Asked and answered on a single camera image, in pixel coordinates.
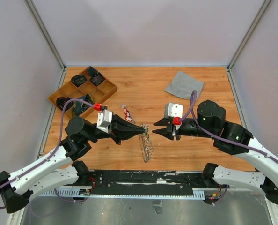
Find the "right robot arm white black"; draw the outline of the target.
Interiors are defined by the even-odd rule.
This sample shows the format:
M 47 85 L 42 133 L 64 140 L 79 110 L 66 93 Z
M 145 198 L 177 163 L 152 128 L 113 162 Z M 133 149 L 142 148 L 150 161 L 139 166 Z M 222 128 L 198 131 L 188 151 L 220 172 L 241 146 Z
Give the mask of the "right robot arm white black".
M 180 140 L 182 136 L 211 138 L 215 148 L 255 168 L 247 172 L 207 163 L 201 174 L 202 184 L 208 188 L 221 185 L 253 190 L 278 205 L 278 158 L 242 125 L 226 121 L 226 110 L 217 103 L 211 100 L 200 103 L 194 118 L 183 119 L 182 108 L 168 103 L 164 118 L 154 123 L 159 129 L 152 132 L 169 140 Z

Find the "dark rolled fabric back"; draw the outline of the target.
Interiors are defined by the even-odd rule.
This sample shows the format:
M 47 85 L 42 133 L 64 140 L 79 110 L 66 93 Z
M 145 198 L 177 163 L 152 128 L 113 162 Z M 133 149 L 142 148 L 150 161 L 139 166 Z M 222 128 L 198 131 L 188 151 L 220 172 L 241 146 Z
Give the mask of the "dark rolled fabric back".
M 87 74 L 90 77 L 97 77 L 99 75 L 99 72 L 93 67 L 88 67 L 87 68 Z

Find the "metal disc keyring holder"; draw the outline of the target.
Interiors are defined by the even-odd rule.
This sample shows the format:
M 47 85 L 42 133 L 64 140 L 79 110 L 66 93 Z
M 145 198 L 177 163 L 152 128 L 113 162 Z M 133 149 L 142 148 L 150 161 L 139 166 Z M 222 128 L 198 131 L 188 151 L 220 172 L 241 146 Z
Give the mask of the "metal disc keyring holder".
M 143 161 L 145 163 L 152 159 L 153 145 L 149 135 L 149 124 L 141 123 L 141 127 L 144 128 L 144 133 L 139 134 L 139 143 L 142 151 Z

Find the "dark green rolled fabric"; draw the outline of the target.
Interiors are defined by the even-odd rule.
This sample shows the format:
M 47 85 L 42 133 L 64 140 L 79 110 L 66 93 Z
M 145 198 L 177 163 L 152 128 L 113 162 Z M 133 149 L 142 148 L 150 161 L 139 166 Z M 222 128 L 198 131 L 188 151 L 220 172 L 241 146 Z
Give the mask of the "dark green rolled fabric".
M 80 87 L 86 81 L 87 81 L 87 78 L 85 77 L 85 75 L 75 75 L 71 78 L 71 83 L 73 85 L 75 85 L 76 87 Z

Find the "wooden compartment tray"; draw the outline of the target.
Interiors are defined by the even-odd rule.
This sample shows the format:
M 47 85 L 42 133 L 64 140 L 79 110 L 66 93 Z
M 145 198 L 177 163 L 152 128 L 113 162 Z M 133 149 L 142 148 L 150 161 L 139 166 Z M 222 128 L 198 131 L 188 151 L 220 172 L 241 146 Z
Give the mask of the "wooden compartment tray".
M 75 75 L 85 75 L 87 81 L 80 87 L 76 87 L 71 83 L 71 78 Z M 91 77 L 87 74 L 87 68 L 75 69 L 73 73 L 68 76 L 68 81 L 48 96 L 49 101 L 56 107 L 56 100 L 59 97 L 69 97 L 72 99 L 89 94 L 94 103 L 102 104 L 115 92 L 117 92 L 117 86 L 106 77 L 105 80 L 97 87 L 90 82 L 90 79 Z

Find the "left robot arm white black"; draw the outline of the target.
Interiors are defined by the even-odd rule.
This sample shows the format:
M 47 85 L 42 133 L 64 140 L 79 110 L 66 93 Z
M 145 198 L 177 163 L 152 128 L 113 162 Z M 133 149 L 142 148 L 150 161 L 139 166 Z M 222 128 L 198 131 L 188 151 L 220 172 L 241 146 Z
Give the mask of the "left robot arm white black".
M 0 195 L 7 213 L 14 213 L 38 195 L 63 185 L 85 185 L 89 169 L 80 157 L 90 149 L 89 142 L 111 138 L 116 144 L 143 134 L 145 129 L 114 115 L 101 130 L 96 123 L 81 117 L 70 119 L 65 132 L 67 137 L 59 146 L 30 165 L 8 173 L 0 172 Z

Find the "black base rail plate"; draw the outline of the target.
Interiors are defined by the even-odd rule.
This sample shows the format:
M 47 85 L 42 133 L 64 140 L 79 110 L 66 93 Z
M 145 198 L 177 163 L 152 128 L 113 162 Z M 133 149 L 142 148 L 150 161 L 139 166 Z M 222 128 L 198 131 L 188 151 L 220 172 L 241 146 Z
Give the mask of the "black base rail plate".
M 89 186 L 95 181 L 94 194 L 102 195 L 192 195 L 194 188 L 225 188 L 205 181 L 200 172 L 155 170 L 90 170 L 74 186 Z

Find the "blue patterned folded fabric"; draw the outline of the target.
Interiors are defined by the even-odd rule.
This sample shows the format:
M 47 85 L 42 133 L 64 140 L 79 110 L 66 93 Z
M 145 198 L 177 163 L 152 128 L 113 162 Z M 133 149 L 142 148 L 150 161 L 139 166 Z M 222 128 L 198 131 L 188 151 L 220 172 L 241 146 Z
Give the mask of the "blue patterned folded fabric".
M 89 94 L 83 95 L 81 97 L 79 97 L 79 99 L 86 101 L 92 105 L 94 105 L 94 101 L 92 99 L 92 97 Z M 89 108 L 89 106 L 87 104 L 78 102 L 78 101 L 74 101 L 73 103 L 73 109 L 72 109 L 72 117 L 75 116 L 80 116 L 81 114 L 83 114 L 87 109 Z

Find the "dark rolled fabric right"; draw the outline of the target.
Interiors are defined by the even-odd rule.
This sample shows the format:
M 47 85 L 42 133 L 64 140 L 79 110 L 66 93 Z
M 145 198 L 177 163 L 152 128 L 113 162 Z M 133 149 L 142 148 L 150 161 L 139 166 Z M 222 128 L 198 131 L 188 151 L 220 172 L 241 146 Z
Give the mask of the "dark rolled fabric right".
M 91 77 L 90 82 L 94 85 L 94 86 L 99 86 L 103 81 L 105 80 L 105 78 L 102 75 L 99 76 L 95 76 L 95 77 Z

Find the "black rolled belt fabric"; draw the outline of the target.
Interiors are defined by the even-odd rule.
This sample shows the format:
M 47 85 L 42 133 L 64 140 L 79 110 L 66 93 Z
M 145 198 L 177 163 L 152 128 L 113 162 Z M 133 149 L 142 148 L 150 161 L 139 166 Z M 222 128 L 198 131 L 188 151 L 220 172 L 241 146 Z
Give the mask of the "black rolled belt fabric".
M 57 100 L 56 100 L 56 107 L 57 107 L 58 109 L 60 109 L 61 111 L 63 111 L 64 105 L 65 105 L 66 102 L 69 101 L 69 100 L 70 100 L 69 97 L 59 97 L 59 98 L 57 98 Z M 70 103 L 68 104 L 68 106 L 65 108 L 65 112 L 66 112 L 68 109 L 73 108 L 73 106 L 74 106 L 74 102 L 70 102 Z

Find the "red key tag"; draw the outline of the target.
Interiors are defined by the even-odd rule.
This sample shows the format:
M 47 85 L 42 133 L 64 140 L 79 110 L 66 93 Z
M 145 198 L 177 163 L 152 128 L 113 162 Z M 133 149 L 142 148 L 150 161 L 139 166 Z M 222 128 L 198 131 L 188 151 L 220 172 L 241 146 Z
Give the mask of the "red key tag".
M 124 110 L 124 114 L 125 114 L 125 116 L 126 116 L 126 117 L 129 117 L 129 116 L 130 116 L 130 114 L 129 114 L 129 111 L 127 110 L 127 108 L 124 108 L 123 110 Z
M 129 121 L 129 122 L 133 122 L 133 119 L 130 118 L 130 117 L 126 117 L 125 119 L 126 119 L 127 121 Z

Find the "grey cloth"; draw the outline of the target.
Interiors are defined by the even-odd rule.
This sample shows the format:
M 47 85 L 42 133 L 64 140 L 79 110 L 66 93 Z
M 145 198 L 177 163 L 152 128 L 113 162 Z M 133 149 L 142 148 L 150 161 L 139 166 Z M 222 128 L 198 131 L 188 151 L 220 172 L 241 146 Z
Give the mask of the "grey cloth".
M 197 92 L 199 97 L 204 86 L 204 82 L 180 71 L 172 79 L 171 83 L 166 87 L 165 91 L 176 97 L 190 100 L 192 92 Z

